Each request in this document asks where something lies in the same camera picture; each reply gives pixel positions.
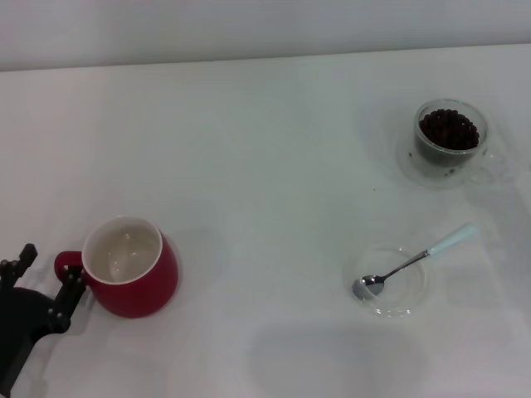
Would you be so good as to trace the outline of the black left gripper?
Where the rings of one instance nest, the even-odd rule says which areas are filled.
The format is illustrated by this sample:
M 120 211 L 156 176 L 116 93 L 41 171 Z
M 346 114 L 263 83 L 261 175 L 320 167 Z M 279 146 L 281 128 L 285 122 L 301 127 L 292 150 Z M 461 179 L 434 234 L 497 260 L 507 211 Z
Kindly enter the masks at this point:
M 17 260 L 1 261 L 1 290 L 12 289 L 37 257 L 28 243 Z M 58 294 L 14 288 L 1 293 L 1 389 L 11 390 L 37 341 L 50 333 L 62 334 L 86 290 L 84 270 L 69 267 Z

